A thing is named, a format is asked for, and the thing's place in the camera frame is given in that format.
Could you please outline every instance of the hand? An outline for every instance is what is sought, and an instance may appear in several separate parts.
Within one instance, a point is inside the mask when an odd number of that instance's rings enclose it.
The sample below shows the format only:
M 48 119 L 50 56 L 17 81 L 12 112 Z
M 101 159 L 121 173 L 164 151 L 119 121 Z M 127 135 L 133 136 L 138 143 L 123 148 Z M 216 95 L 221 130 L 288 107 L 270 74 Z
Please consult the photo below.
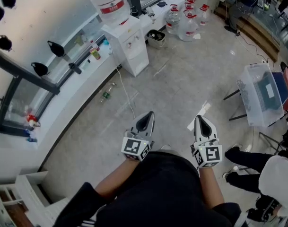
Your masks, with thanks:
M 279 205 L 273 210 L 273 215 L 274 215 L 274 216 L 277 216 L 278 211 L 280 210 L 280 208 L 281 208 L 281 205 L 279 204 Z

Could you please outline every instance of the wooden step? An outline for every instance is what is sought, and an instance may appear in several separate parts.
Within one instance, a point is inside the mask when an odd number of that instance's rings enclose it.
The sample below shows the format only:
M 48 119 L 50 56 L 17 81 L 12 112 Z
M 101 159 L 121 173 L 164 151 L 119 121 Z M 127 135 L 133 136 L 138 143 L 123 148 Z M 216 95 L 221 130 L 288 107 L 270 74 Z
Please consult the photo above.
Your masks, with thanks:
M 219 4 L 219 7 L 220 8 L 223 8 L 224 10 L 226 10 L 226 5 L 225 3 L 221 2 Z M 228 4 L 227 3 L 227 16 L 228 16 L 228 11 L 229 11 L 229 8 L 231 7 L 231 4 Z M 255 29 L 260 35 L 262 35 L 266 40 L 267 42 L 273 47 L 275 48 L 275 50 L 277 52 L 280 51 L 280 46 L 279 46 L 279 41 L 276 41 L 272 38 L 272 35 L 267 31 L 265 30 L 262 25 L 260 25 L 258 22 L 256 22 L 252 17 L 249 17 L 248 19 L 247 18 L 240 18 L 241 21 L 243 21 L 244 23 L 247 23 L 249 24 L 253 29 Z
M 218 15 L 220 18 L 225 19 L 226 10 L 222 7 L 216 8 L 214 14 Z M 243 20 L 237 22 L 237 28 L 241 30 L 246 36 L 248 36 L 252 41 L 254 41 L 274 62 L 278 59 L 278 50 L 276 46 L 272 46 L 268 39 L 260 32 L 252 27 L 249 23 L 244 23 Z

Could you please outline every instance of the gray floor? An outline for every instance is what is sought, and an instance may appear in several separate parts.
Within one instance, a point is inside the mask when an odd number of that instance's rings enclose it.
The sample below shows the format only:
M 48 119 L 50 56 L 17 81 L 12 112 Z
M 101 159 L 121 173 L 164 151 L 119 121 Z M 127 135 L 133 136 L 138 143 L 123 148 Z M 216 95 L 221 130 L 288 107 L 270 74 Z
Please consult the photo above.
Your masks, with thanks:
M 185 43 L 167 34 L 165 48 L 147 47 L 150 65 L 137 78 L 121 70 L 135 114 L 150 110 L 156 114 L 154 150 L 170 144 L 196 165 L 189 147 L 193 132 L 187 126 L 203 111 L 217 127 L 224 150 L 240 142 L 245 146 L 253 143 L 255 152 L 269 153 L 259 131 L 281 140 L 287 129 L 284 119 L 269 128 L 249 127 L 246 118 L 228 121 L 232 115 L 243 114 L 244 106 L 239 95 L 227 101 L 223 98 L 237 89 L 236 78 L 244 66 L 262 58 L 256 56 L 253 46 L 246 45 L 254 55 L 248 52 L 241 45 L 245 45 L 242 38 L 238 41 L 223 27 L 223 20 L 212 16 L 202 27 L 200 40 Z M 258 52 L 266 56 L 260 48 Z M 280 70 L 278 64 L 274 65 L 276 71 Z M 49 173 L 43 187 L 54 201 L 72 196 L 85 181 L 96 186 L 124 160 L 120 153 L 122 137 L 133 116 L 119 75 L 111 82 L 117 84 L 112 97 L 100 103 L 101 94 L 109 88 L 105 86 L 69 128 L 44 166 Z M 232 163 L 224 159 L 214 168 L 216 177 L 225 200 L 237 202 L 247 210 L 254 205 L 257 194 L 232 187 L 221 178 L 231 167 Z

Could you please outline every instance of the red label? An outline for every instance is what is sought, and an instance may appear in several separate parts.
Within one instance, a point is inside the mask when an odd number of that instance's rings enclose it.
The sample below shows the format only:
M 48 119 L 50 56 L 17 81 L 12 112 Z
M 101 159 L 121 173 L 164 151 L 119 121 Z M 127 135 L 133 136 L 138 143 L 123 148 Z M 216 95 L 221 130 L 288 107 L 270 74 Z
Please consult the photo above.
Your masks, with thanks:
M 113 4 L 111 3 L 111 7 L 105 8 L 105 9 L 101 9 L 102 14 L 107 14 L 107 13 L 112 13 L 115 12 L 116 10 L 119 10 L 122 6 L 124 6 L 124 0 L 120 1 L 117 4 Z
M 186 32 L 186 36 L 192 36 L 194 32 Z

